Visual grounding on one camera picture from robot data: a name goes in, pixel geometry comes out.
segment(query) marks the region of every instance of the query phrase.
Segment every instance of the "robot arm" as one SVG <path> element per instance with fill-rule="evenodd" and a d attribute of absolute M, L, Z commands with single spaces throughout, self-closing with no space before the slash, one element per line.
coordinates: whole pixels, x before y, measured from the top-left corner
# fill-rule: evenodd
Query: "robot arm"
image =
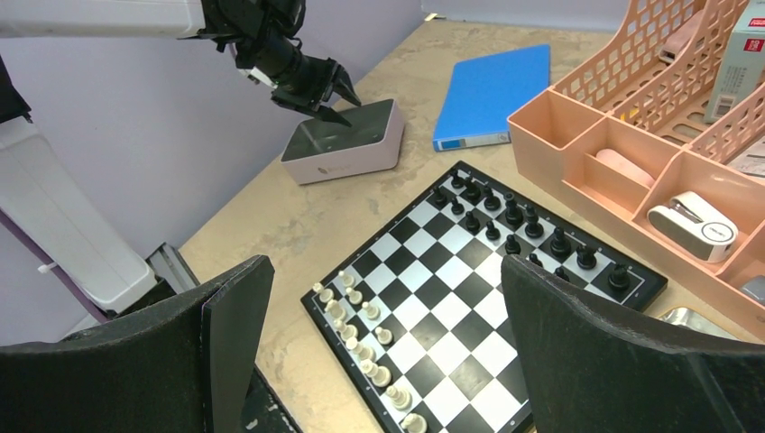
<path fill-rule="evenodd" d="M 305 14 L 305 0 L 3 0 L 0 37 L 211 40 L 221 52 L 229 47 L 236 66 L 248 76 L 267 77 L 278 106 L 350 125 L 322 103 L 333 93 L 357 106 L 361 101 L 345 68 L 300 51 L 302 42 L 296 35 Z"/>

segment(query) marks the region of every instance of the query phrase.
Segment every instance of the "beige table surface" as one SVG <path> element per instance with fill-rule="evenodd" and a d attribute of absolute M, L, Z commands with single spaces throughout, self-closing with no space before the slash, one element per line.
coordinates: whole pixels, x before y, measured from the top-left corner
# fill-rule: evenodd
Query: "beige table surface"
<path fill-rule="evenodd" d="M 520 177 L 511 146 L 435 153 L 430 144 L 455 62 L 549 43 L 551 79 L 556 81 L 609 40 L 603 33 L 424 23 L 356 87 L 363 101 L 394 97 L 401 106 L 407 126 L 394 170 L 298 187 L 274 161 L 183 245 L 183 256 L 202 281 L 252 255 L 271 257 L 276 277 L 256 362 L 304 431 L 381 430 L 300 297 L 457 160 L 629 253 Z M 756 341 L 673 281 L 648 314 L 677 306 L 695 309 L 738 337 Z"/>

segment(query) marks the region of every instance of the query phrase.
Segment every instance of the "white stapler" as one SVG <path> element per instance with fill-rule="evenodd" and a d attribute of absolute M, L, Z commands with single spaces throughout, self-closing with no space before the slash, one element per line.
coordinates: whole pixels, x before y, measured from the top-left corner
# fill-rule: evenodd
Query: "white stapler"
<path fill-rule="evenodd" d="M 649 222 L 695 257 L 718 263 L 739 235 L 736 224 L 695 192 L 684 192 L 648 211 Z"/>

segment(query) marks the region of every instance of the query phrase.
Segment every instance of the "chess board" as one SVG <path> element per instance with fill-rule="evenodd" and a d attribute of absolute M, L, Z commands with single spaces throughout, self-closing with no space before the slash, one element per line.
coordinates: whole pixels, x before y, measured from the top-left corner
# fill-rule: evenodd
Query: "chess board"
<path fill-rule="evenodd" d="M 359 342 L 371 347 L 376 363 L 391 371 L 391 384 L 410 392 L 407 410 L 393 408 L 385 389 L 373 386 L 361 373 L 359 360 L 346 350 L 318 295 L 310 290 L 301 302 L 385 431 L 402 432 L 401 421 L 414 412 L 426 419 L 433 433 L 521 433 L 532 418 L 502 296 L 500 263 L 506 255 L 506 235 L 515 235 L 522 256 L 535 253 L 551 272 L 563 266 L 572 284 L 631 309 L 645 309 L 667 279 L 479 170 L 463 162 L 452 170 L 462 178 L 472 176 L 481 190 L 489 186 L 502 203 L 513 193 L 519 207 L 534 206 L 544 235 L 528 237 L 526 222 L 507 223 L 504 204 L 487 209 L 483 192 L 468 199 L 465 188 L 453 187 L 446 173 L 321 281 L 346 310 L 346 323 L 358 329 Z M 436 187 L 449 200 L 457 197 L 465 212 L 455 215 L 451 204 L 437 203 Z M 465 228 L 467 211 L 481 223 L 475 234 Z M 500 231 L 494 241 L 485 234 L 490 220 Z M 557 226 L 573 246 L 567 257 L 557 258 L 550 251 Z M 594 268 L 577 265 L 574 250 L 579 244 L 595 249 Z M 627 290 L 609 286 L 616 263 L 627 265 Z M 370 320 L 348 301 L 337 276 L 340 271 L 354 276 L 354 288 L 380 309 L 380 317 Z M 376 327 L 392 331 L 390 345 L 377 341 Z"/>

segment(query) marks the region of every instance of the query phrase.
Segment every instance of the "small cardboard box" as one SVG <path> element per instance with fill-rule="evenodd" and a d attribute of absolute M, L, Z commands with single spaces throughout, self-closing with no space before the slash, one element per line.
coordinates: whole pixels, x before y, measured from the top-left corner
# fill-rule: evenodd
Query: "small cardboard box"
<path fill-rule="evenodd" d="M 757 87 L 765 68 L 765 0 L 751 0 L 733 27 L 704 120 L 712 123 Z"/>

